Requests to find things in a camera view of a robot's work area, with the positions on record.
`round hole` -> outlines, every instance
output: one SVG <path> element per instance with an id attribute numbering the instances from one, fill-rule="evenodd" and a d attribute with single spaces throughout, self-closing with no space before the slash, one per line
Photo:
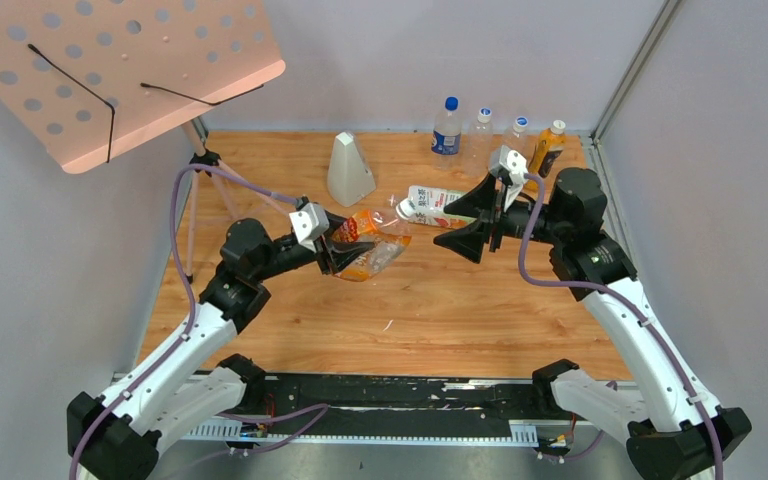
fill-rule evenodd
<path id="1" fill-rule="evenodd" d="M 66 47 L 66 55 L 77 60 L 84 56 L 84 51 L 81 50 L 81 47 L 73 44 Z"/>
<path id="2" fill-rule="evenodd" d="M 47 72 L 51 70 L 51 65 L 48 64 L 43 58 L 36 57 L 33 61 L 34 69 L 36 69 L 38 72 Z"/>
<path id="3" fill-rule="evenodd" d="M 125 29 L 128 30 L 128 33 L 136 35 L 143 31 L 143 26 L 136 20 L 128 20 L 125 24 Z"/>
<path id="4" fill-rule="evenodd" d="M 158 8 L 154 12 L 154 18 L 158 22 L 163 22 L 163 23 L 168 22 L 169 21 L 169 10 L 166 10 L 165 8 Z"/>
<path id="5" fill-rule="evenodd" d="M 63 125 L 60 125 L 59 123 L 49 123 L 48 126 L 45 127 L 45 131 L 52 135 L 60 135 L 63 133 Z"/>
<path id="6" fill-rule="evenodd" d="M 38 112 L 42 109 L 42 102 L 36 98 L 29 98 L 25 100 L 25 110 L 29 112 Z"/>
<path id="7" fill-rule="evenodd" d="M 42 16 L 42 24 L 48 28 L 57 28 L 60 26 L 60 15 L 48 12 Z"/>
<path id="8" fill-rule="evenodd" d="M 113 35 L 107 32 L 101 32 L 95 36 L 95 41 L 102 47 L 109 47 L 113 45 Z"/>
<path id="9" fill-rule="evenodd" d="M 87 83 L 90 85 L 98 85 L 101 83 L 101 75 L 95 72 L 88 73 L 85 78 L 87 79 Z"/>
<path id="10" fill-rule="evenodd" d="M 16 75 L 16 72 L 5 70 L 0 72 L 0 82 L 5 85 L 16 85 L 19 83 L 19 76 Z"/>
<path id="11" fill-rule="evenodd" d="M 88 2 L 87 0 L 81 0 L 75 4 L 75 11 L 81 15 L 84 15 L 85 17 L 88 17 L 92 15 L 92 3 Z"/>
<path id="12" fill-rule="evenodd" d="M 28 38 L 28 34 L 25 33 L 25 29 L 19 25 L 10 25 L 7 27 L 7 36 L 10 37 L 10 40 L 16 42 L 24 42 L 25 39 Z"/>
<path id="13" fill-rule="evenodd" d="M 72 88 L 68 85 L 60 85 L 57 87 L 54 93 L 56 93 L 60 98 L 69 98 L 72 96 Z"/>

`wood surface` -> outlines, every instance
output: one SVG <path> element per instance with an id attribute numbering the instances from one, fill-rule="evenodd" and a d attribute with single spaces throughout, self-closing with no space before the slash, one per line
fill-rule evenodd
<path id="1" fill-rule="evenodd" d="M 432 168 L 428 134 L 361 133 L 357 138 L 378 188 L 349 208 L 331 199 L 325 186 L 334 133 L 213 132 L 208 148 L 249 181 L 308 195 L 344 216 L 387 205 L 390 195 L 405 195 L 413 184 L 467 191 L 479 180 Z M 584 165 L 580 142 L 570 137 L 553 173 Z M 197 216 L 205 226 L 196 234 L 196 295 L 213 275 L 229 225 L 213 185 L 202 177 L 199 186 Z M 241 211 L 261 205 L 250 191 L 235 186 L 231 191 Z M 182 252 L 188 215 L 178 232 Z M 252 216 L 273 238 L 290 231 L 286 216 L 273 209 L 260 207 Z M 276 372 L 527 378 L 534 369 L 569 358 L 594 378 L 630 378 L 608 336 L 567 289 L 533 287 L 520 278 L 518 240 L 504 239 L 499 251 L 485 251 L 475 265 L 432 244 L 444 230 L 412 227 L 408 249 L 367 282 L 326 277 L 314 265 L 266 281 L 272 299 L 205 367 L 240 353 Z M 526 264 L 538 278 L 555 279 L 549 248 L 529 246 Z M 186 313 L 184 288 L 170 257 L 141 358 Z"/>

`hole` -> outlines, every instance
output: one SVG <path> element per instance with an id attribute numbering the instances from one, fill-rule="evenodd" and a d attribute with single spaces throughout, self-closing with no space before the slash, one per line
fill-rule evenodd
<path id="1" fill-rule="evenodd" d="M 95 41 L 102 47 L 109 47 L 113 45 L 113 35 L 107 32 L 101 32 L 95 36 Z"/>
<path id="2" fill-rule="evenodd" d="M 60 85 L 57 87 L 54 93 L 56 93 L 60 98 L 69 98 L 72 96 L 72 88 L 68 85 Z"/>
<path id="3" fill-rule="evenodd" d="M 101 83 L 101 75 L 95 72 L 88 73 L 85 78 L 87 79 L 87 83 L 89 83 L 90 85 L 98 85 L 99 83 Z"/>
<path id="4" fill-rule="evenodd" d="M 75 4 L 75 11 L 85 17 L 88 17 L 92 15 L 92 4 L 87 0 L 81 0 Z"/>
<path id="5" fill-rule="evenodd" d="M 48 12 L 42 16 L 42 24 L 51 29 L 57 28 L 60 26 L 60 15 Z"/>
<path id="6" fill-rule="evenodd" d="M 125 29 L 128 30 L 128 33 L 136 35 L 143 31 L 143 26 L 136 20 L 128 20 L 125 24 Z"/>
<path id="7" fill-rule="evenodd" d="M 0 82 L 5 85 L 16 85 L 19 83 L 19 76 L 16 75 L 16 72 L 5 70 L 0 72 Z"/>
<path id="8" fill-rule="evenodd" d="M 25 29 L 19 25 L 10 25 L 7 27 L 7 36 L 16 42 L 24 42 L 25 39 L 28 38 L 28 34 L 25 33 Z"/>
<path id="9" fill-rule="evenodd" d="M 42 102 L 36 98 L 29 98 L 25 100 L 25 110 L 29 112 L 38 112 L 42 109 Z"/>
<path id="10" fill-rule="evenodd" d="M 73 44 L 66 47 L 66 55 L 77 60 L 84 56 L 84 51 L 81 50 L 81 47 Z"/>
<path id="11" fill-rule="evenodd" d="M 60 125 L 59 123 L 49 123 L 48 126 L 45 127 L 45 131 L 52 135 L 60 135 L 63 133 L 63 125 Z"/>

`robotic arm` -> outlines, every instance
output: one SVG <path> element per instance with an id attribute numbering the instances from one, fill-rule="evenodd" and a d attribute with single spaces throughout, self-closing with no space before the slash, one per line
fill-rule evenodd
<path id="1" fill-rule="evenodd" d="M 69 404 L 70 455 L 90 425 L 113 406 L 80 457 L 99 480 L 147 478 L 160 456 L 204 420 L 260 400 L 263 393 L 255 390 L 264 372 L 241 355 L 223 360 L 207 378 L 180 389 L 261 311 L 270 298 L 264 280 L 314 262 L 330 275 L 374 246 L 332 241 L 331 233 L 345 219 L 306 198 L 289 216 L 293 232 L 275 240 L 255 219 L 231 225 L 220 250 L 222 261 L 199 297 L 195 318 L 184 319 L 148 358 L 101 395 L 93 398 L 82 392 Z M 140 377 L 145 378 L 133 388 Z M 121 397 L 126 400 L 114 403 Z"/>
<path id="2" fill-rule="evenodd" d="M 524 160 L 507 147 L 496 150 L 490 174 L 446 207 L 446 213 L 475 221 L 439 235 L 434 243 L 480 263 L 485 243 L 492 252 L 500 247 L 504 236 L 522 238 L 535 207 L 533 199 L 520 197 L 525 183 Z M 533 379 L 542 388 L 549 408 L 575 412 L 624 443 L 644 479 L 687 478 L 714 465 L 712 439 L 697 404 L 713 423 L 723 458 L 746 437 L 751 424 L 742 409 L 723 408 L 677 353 L 650 307 L 631 260 L 601 229 L 607 198 L 600 185 L 592 170 L 567 168 L 559 172 L 550 202 L 539 211 L 530 240 L 553 245 L 550 261 L 555 275 L 570 285 L 575 299 L 583 302 L 608 332 L 639 393 L 610 389 L 569 360 L 535 371 Z M 646 321 L 638 321 L 629 307 L 613 296 L 582 288 L 582 282 L 620 293 L 645 313 Z M 692 383 L 695 395 L 685 390 L 682 375 Z"/>

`gray wall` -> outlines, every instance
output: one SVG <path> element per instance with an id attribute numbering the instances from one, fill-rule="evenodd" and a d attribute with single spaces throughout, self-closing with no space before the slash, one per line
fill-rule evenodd
<path id="1" fill-rule="evenodd" d="M 222 130 L 430 130 L 456 95 L 497 129 L 593 128 L 662 0 L 268 0 L 287 71 Z"/>
<path id="2" fill-rule="evenodd" d="M 753 422 L 726 478 L 768 478 L 768 1 L 684 2 L 604 146 L 665 328 Z"/>
<path id="3" fill-rule="evenodd" d="M 65 478 L 66 405 L 132 366 L 190 156 L 175 131 L 68 175 L 0 103 L 0 479 Z"/>

